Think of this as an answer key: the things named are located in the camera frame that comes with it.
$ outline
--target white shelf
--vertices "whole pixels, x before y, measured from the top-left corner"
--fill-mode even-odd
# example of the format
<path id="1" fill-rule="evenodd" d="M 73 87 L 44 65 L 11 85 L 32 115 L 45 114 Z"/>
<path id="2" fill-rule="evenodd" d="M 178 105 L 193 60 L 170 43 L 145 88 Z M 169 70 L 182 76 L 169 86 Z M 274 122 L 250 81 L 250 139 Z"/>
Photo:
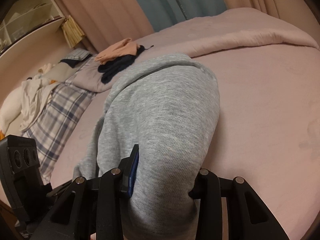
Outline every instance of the white shelf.
<path id="1" fill-rule="evenodd" d="M 53 20 L 55 17 L 58 16 L 60 15 L 58 14 L 57 10 L 53 7 L 53 5 L 46 4 L 22 14 L 20 17 L 6 24 L 6 27 L 11 40 L 15 41 L 25 33 L 36 28 L 37 26 L 40 26 L 45 22 Z"/>
<path id="2" fill-rule="evenodd" d="M 3 54 L 0 55 L 0 72 L 6 69 L 8 66 L 10 66 L 12 61 L 32 44 L 35 44 L 36 42 L 40 41 L 49 33 L 56 32 L 63 21 L 64 18 L 54 20 L 34 30 L 29 35 L 24 36 L 19 41 L 12 44 L 10 48 L 8 48 Z"/>
<path id="3" fill-rule="evenodd" d="M 39 6 L 41 4 L 50 4 L 50 3 L 52 3 L 51 0 L 17 0 L 12 5 L 9 12 L 6 14 L 4 18 L 4 23 L 5 24 L 9 23 L 11 17 L 15 13 L 18 13 L 21 16 L 22 14 L 25 14 L 28 11 L 34 9 L 36 6 Z"/>
<path id="4" fill-rule="evenodd" d="M 10 46 L 53 20 L 64 18 L 54 0 L 17 0 L 0 25 L 0 38 Z"/>

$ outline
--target gray sweatpants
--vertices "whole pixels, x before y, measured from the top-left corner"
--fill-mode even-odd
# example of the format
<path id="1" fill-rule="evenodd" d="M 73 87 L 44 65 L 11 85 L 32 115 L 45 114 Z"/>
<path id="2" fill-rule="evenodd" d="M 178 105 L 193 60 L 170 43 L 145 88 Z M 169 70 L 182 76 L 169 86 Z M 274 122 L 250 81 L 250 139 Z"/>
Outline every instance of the gray sweatpants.
<path id="1" fill-rule="evenodd" d="M 138 143 L 133 196 L 121 206 L 124 235 L 129 240 L 192 238 L 198 208 L 188 192 L 219 109 L 215 75 L 185 54 L 133 65 L 113 85 L 74 177 L 101 176 Z"/>

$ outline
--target bedroom wall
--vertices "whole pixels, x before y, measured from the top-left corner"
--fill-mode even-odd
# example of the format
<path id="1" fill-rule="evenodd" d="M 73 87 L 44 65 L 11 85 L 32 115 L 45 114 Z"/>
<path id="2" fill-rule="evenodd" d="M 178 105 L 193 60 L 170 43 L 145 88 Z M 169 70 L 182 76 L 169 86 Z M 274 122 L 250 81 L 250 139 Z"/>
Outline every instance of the bedroom wall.
<path id="1" fill-rule="evenodd" d="M 56 33 L 44 36 L 40 42 L 32 44 L 8 68 L 0 74 L 0 105 L 6 96 L 23 80 L 32 77 L 37 70 L 47 63 L 57 63 L 71 49 L 59 29 Z"/>

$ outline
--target pink comforter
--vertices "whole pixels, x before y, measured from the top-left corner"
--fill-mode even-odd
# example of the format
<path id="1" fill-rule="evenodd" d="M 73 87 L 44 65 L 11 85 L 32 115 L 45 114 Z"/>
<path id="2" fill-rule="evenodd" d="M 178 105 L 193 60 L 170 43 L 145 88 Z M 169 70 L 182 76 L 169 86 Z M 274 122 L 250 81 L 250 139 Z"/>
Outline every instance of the pink comforter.
<path id="1" fill-rule="evenodd" d="M 301 239 L 320 210 L 317 43 L 251 8 L 195 18 L 138 43 L 155 46 L 138 62 L 184 52 L 214 71 L 221 112 L 204 167 L 220 177 L 244 177 L 289 238 Z M 107 94 L 93 100 L 74 130 L 52 173 L 55 186 L 71 179 L 73 166 L 85 155 Z"/>

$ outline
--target folded clothes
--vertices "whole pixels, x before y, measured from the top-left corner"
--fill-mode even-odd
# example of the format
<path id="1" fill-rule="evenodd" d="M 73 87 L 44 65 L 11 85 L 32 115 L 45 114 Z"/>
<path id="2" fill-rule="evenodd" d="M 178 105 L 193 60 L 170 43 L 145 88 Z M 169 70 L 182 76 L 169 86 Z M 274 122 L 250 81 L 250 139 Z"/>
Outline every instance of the folded clothes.
<path id="1" fill-rule="evenodd" d="M 101 82 L 103 84 L 107 84 L 111 81 L 111 79 L 120 71 L 123 71 L 128 66 L 132 65 L 135 59 L 145 50 L 144 46 L 140 46 L 137 50 L 136 55 L 124 55 L 121 57 L 117 57 L 112 61 L 106 62 L 104 65 L 100 65 L 98 67 L 98 71 L 103 73 Z"/>
<path id="2" fill-rule="evenodd" d="M 140 45 L 132 41 L 131 38 L 127 38 L 109 46 L 104 51 L 100 52 L 95 57 L 94 61 L 100 61 L 100 63 L 104 65 L 108 61 L 113 61 L 114 59 L 121 56 L 135 56 L 139 48 Z"/>

